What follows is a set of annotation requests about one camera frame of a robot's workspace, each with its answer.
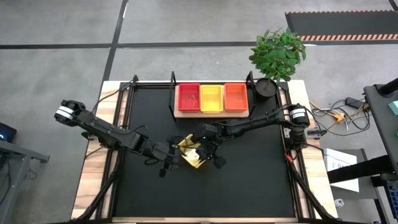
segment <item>yellow bin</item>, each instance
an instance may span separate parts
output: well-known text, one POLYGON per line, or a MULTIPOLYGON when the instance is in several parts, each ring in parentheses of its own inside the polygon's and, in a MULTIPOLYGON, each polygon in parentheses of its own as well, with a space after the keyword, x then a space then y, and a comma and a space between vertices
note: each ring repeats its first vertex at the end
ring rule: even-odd
POLYGON ((223 87, 221 85, 200 86, 200 110, 202 113, 223 111, 223 87))

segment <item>red bin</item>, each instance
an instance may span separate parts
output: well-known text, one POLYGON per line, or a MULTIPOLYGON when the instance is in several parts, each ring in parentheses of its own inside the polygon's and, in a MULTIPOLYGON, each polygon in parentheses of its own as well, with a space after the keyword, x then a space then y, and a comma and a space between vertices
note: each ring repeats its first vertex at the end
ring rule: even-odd
POLYGON ((227 112, 243 112, 249 108, 245 83, 225 83, 224 90, 227 112))
POLYGON ((183 83, 178 86, 178 110, 183 113, 200 112, 200 84, 183 83))

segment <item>black floor mat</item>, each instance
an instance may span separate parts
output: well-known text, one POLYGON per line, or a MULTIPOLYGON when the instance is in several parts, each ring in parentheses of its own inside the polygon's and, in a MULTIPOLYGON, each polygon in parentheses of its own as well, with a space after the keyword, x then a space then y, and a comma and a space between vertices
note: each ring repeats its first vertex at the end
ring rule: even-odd
POLYGON ((306 42, 396 44, 398 12, 287 12, 290 29, 306 42))
MULTIPOLYGON (((148 127, 152 142, 186 136, 200 123, 215 119, 179 119, 168 109, 168 88, 134 92, 130 129, 148 127)), ((253 116, 276 107, 258 103, 253 116)), ((206 161, 199 169, 181 158, 180 167, 159 177, 162 164, 145 166, 145 158, 126 153, 118 182, 115 217, 294 217, 287 164, 279 126, 250 131, 224 142, 218 154, 222 169, 206 161)))

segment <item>plastic container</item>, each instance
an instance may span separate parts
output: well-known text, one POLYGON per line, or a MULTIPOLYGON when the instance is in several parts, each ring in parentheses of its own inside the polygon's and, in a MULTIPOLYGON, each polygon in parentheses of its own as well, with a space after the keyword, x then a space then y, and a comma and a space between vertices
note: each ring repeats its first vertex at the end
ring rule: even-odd
POLYGON ((183 113, 200 112, 200 84, 184 83, 178 86, 178 110, 183 113))
POLYGON ((221 85, 200 86, 200 110, 202 113, 223 111, 223 87, 221 85))
POLYGON ((227 112, 243 112, 249 108, 245 83, 225 83, 224 91, 227 112))

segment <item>orange bin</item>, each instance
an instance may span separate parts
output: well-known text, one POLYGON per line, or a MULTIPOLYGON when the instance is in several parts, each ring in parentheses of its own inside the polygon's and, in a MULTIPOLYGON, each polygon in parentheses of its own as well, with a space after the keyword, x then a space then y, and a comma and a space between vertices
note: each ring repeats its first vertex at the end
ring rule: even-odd
POLYGON ((249 108, 245 83, 225 83, 224 93, 227 112, 243 112, 249 108))

